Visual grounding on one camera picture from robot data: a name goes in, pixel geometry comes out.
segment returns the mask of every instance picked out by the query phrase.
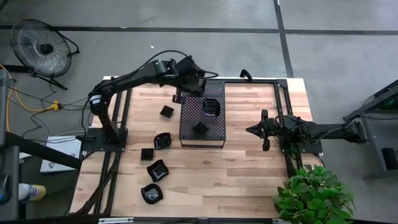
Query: green potted plant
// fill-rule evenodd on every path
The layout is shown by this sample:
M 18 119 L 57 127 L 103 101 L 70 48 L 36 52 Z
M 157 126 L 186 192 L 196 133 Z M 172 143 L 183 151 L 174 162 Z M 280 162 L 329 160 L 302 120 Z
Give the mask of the green potted plant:
M 322 166 L 305 168 L 278 187 L 274 202 L 280 218 L 293 224 L 352 223 L 345 221 L 352 219 L 354 206 L 348 187 Z

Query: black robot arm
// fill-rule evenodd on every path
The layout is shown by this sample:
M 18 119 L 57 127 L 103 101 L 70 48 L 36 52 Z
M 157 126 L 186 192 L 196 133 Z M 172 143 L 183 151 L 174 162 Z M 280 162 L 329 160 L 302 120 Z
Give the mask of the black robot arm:
M 115 93 L 146 83 L 174 86 L 182 91 L 200 94 L 205 89 L 205 71 L 201 70 L 192 59 L 185 57 L 179 63 L 174 59 L 154 60 L 142 68 L 120 77 L 103 80 L 88 95 L 90 110 L 99 117 L 103 125 L 104 144 L 119 143 L 117 124 L 109 118 L 108 107 Z
M 260 123 L 247 128 L 246 131 L 264 139 L 263 151 L 270 148 L 269 136 L 282 136 L 284 144 L 293 146 L 318 144 L 321 139 L 345 139 L 357 144 L 367 141 L 363 125 L 359 122 L 316 124 L 293 115 L 268 118 L 267 110 L 261 111 Z

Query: concrete floor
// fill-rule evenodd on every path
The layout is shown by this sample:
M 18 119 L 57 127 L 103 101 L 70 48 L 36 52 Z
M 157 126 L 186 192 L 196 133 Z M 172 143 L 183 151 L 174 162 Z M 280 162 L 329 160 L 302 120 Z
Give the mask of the concrete floor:
M 394 0 L 280 0 L 280 5 L 286 29 L 398 29 L 395 10 L 398 3 Z M 277 29 L 271 0 L 12 0 L 0 12 L 0 23 L 14 23 L 26 17 L 73 26 Z M 60 90 L 50 98 L 64 103 L 84 98 L 104 75 L 130 72 L 146 58 L 165 49 L 192 54 L 201 67 L 224 77 L 236 77 L 243 68 L 255 77 L 286 77 L 278 34 L 63 33 L 81 50 L 81 54 L 73 58 L 68 73 L 58 79 L 70 90 Z M 344 115 L 398 77 L 398 36 L 288 35 L 287 43 L 294 76 L 304 78 L 313 120 L 317 123 L 342 122 Z M 9 46 L 9 30 L 0 30 L 0 49 L 0 63 L 19 64 Z M 164 57 L 178 59 L 179 55 Z M 13 75 L 21 91 L 38 97 L 50 93 L 48 84 L 40 80 L 24 74 Z M 27 97 L 22 100 L 32 108 L 41 106 Z M 34 127 L 29 114 L 16 106 L 11 106 L 11 111 L 13 133 L 22 134 Z M 39 115 L 39 118 L 54 135 L 80 130 L 80 115 L 79 111 L 60 111 Z M 27 137 L 44 133 L 41 129 Z M 337 173 L 354 192 L 355 218 L 398 223 L 398 180 L 368 183 L 362 180 L 362 175 L 380 169 L 371 147 L 336 140 L 323 140 L 322 145 L 327 168 Z M 76 177 L 76 174 L 69 175 L 71 179 Z M 57 183 L 53 176 L 41 178 L 44 182 L 53 179 L 54 184 Z M 41 207 L 36 206 L 32 217 L 62 214 L 69 203 L 65 194 L 71 194 L 67 187 L 70 186 L 60 189 L 63 193 L 44 200 Z M 58 206 L 44 209 L 51 200 L 57 201 Z

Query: metal stand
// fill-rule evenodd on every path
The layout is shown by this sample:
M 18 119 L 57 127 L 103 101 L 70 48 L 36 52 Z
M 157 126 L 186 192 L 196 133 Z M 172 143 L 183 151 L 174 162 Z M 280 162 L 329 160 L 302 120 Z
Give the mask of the metal stand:
M 4 68 L 6 68 L 8 70 L 8 72 L 14 72 L 14 73 L 30 73 L 32 77 L 34 78 L 39 78 L 45 82 L 48 82 L 50 84 L 53 84 L 63 90 L 68 90 L 67 87 L 63 86 L 61 83 L 55 81 L 53 78 L 44 78 L 38 74 L 32 73 L 31 70 L 23 65 L 3 65 Z
M 364 180 L 376 180 L 387 177 L 398 177 L 397 150 L 398 139 L 398 110 L 395 108 L 398 100 L 398 80 L 386 86 L 373 95 L 374 99 L 359 109 L 353 111 L 343 119 L 352 121 L 360 118 L 365 127 L 366 134 L 373 148 L 375 148 L 382 171 L 375 174 L 364 175 Z

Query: electric fan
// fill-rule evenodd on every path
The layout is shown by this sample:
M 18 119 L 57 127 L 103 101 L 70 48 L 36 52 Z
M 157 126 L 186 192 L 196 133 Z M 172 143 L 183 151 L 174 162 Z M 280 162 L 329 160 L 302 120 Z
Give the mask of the electric fan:
M 72 55 L 79 53 L 77 44 L 56 28 L 35 19 L 23 19 L 15 24 L 11 29 L 10 41 L 12 50 L 24 66 L 5 65 L 9 72 L 27 72 L 67 90 L 54 78 L 68 71 Z M 76 46 L 74 52 L 71 52 L 68 42 Z

